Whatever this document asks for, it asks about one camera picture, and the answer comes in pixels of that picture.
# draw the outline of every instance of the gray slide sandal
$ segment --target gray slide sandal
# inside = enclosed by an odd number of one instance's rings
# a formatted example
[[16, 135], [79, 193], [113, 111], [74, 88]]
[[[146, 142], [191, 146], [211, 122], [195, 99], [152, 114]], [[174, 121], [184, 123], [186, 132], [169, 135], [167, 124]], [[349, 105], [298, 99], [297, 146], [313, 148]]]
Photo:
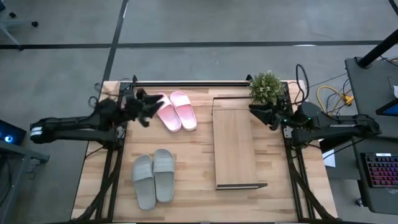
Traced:
[[160, 202], [170, 202], [174, 196], [174, 158], [166, 149], [155, 151], [154, 176], [156, 198]]
[[138, 206], [144, 210], [155, 208], [155, 181], [152, 173], [152, 159], [149, 155], [141, 155], [134, 161], [132, 183], [136, 189]]

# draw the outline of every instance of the keyboard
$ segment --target keyboard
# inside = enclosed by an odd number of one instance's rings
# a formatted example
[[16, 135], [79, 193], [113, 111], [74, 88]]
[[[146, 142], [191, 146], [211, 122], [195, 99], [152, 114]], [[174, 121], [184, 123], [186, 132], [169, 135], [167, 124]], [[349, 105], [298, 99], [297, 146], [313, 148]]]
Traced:
[[363, 153], [370, 187], [398, 188], [398, 154]]

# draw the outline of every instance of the computer monitor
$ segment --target computer monitor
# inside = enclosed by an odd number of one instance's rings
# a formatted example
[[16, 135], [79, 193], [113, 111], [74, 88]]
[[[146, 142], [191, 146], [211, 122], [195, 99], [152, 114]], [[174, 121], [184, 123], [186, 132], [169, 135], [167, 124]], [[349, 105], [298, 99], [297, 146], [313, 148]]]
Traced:
[[394, 99], [388, 104], [376, 110], [377, 115], [398, 116], [398, 99]]

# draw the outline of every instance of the potted plant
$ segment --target potted plant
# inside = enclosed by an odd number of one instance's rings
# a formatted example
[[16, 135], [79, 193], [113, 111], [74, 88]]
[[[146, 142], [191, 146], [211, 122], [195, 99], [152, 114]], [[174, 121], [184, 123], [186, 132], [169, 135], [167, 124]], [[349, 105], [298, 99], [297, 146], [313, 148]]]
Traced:
[[278, 96], [284, 93], [284, 86], [280, 78], [268, 70], [267, 73], [255, 75], [250, 80], [250, 95], [253, 104], [265, 105], [269, 102], [276, 104]]

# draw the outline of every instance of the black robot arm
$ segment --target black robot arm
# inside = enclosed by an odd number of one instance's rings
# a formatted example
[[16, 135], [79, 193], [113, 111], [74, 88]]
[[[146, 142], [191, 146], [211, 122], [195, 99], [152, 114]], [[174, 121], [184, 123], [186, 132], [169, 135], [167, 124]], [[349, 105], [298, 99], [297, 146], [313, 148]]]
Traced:
[[30, 125], [30, 140], [42, 144], [58, 139], [115, 142], [116, 127], [126, 121], [136, 119], [148, 127], [147, 118], [152, 118], [163, 102], [158, 102], [162, 95], [148, 95], [143, 89], [134, 92], [126, 91], [125, 104], [117, 107], [117, 103], [109, 98], [99, 101], [94, 112], [89, 116], [73, 118], [44, 118]]
[[271, 130], [276, 130], [280, 124], [291, 127], [293, 147], [306, 147], [316, 139], [366, 138], [381, 133], [375, 120], [365, 114], [330, 116], [309, 102], [303, 102], [291, 113], [287, 105], [287, 101], [279, 99], [277, 105], [249, 105], [249, 108], [254, 116], [270, 125]]

